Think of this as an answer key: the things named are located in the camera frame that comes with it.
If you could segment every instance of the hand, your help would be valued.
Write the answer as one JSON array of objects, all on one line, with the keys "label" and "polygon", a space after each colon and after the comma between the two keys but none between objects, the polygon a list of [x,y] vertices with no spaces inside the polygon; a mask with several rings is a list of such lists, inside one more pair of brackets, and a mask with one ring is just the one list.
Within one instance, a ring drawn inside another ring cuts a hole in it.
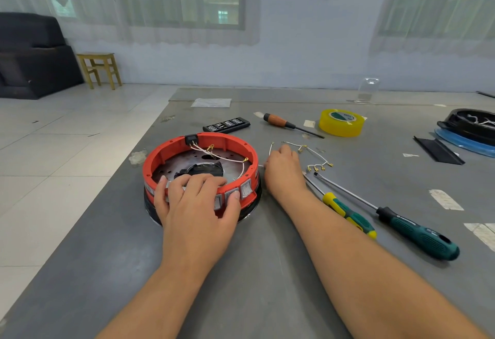
[{"label": "hand", "polygon": [[216,192],[226,182],[225,178],[211,174],[179,176],[168,187],[168,204],[167,179],[162,176],[156,186],[154,204],[163,224],[164,268],[202,283],[225,253],[241,211],[236,191],[229,196],[223,217],[215,215]]},{"label": "hand", "polygon": [[278,202],[307,190],[299,155],[286,143],[279,150],[272,150],[265,162],[265,182]]}]

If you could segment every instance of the gray workbench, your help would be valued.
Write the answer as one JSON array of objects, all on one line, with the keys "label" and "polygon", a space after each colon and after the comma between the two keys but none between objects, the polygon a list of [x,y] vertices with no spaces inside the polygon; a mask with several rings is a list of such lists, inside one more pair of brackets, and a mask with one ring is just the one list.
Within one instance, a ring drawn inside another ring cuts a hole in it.
[{"label": "gray workbench", "polygon": [[[412,140],[430,138],[455,107],[495,111],[495,99],[476,94],[380,93],[382,105],[356,105],[356,94],[325,90],[183,89],[136,145],[148,152],[203,125],[241,116],[251,127],[235,133],[258,152],[270,143],[306,143],[334,163],[324,174],[377,205],[436,229],[457,242],[458,260],[430,259],[373,222],[378,242],[422,275],[475,323],[495,336],[495,253],[464,223],[495,222],[495,160],[452,147],[464,166],[436,163]],[[232,98],[230,108],[191,108],[195,98]],[[433,106],[444,104],[447,107]],[[271,112],[302,125],[325,108],[368,117],[359,137],[304,139],[253,115]],[[403,153],[419,157],[403,157]],[[305,152],[303,165],[315,163]],[[465,211],[445,210],[429,194],[440,189]],[[371,219],[369,211],[339,198]],[[161,228],[144,210],[141,168],[125,160],[6,315],[2,338],[90,338],[127,304],[158,267]],[[293,224],[265,191],[239,223],[188,317],[181,338],[349,337],[325,294]]]}]

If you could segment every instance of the black sofa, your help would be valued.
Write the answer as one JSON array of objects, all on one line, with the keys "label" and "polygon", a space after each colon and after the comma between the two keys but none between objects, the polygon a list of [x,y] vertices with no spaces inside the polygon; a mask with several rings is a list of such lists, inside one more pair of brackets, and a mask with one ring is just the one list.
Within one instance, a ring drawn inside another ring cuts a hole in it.
[{"label": "black sofa", "polygon": [[83,82],[56,18],[0,12],[0,98],[38,99]]}]

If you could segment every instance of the yellow tape roll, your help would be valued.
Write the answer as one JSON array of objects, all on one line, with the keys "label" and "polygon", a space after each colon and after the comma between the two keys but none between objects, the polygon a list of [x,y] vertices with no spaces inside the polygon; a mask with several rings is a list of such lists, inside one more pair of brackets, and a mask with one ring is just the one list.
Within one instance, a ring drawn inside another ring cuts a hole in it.
[{"label": "yellow tape roll", "polygon": [[320,116],[320,129],[331,135],[356,137],[361,133],[364,118],[354,112],[331,108],[324,110]]}]

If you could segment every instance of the orange wooden screwdriver handle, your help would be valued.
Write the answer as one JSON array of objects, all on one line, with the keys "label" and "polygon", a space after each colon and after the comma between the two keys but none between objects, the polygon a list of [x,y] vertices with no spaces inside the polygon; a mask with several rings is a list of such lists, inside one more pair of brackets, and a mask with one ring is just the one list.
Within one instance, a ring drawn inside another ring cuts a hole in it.
[{"label": "orange wooden screwdriver handle", "polygon": [[273,114],[265,114],[263,117],[265,121],[267,121],[271,125],[275,125],[277,127],[282,127],[284,128],[287,124],[287,120],[282,119],[279,116],[273,115]]}]

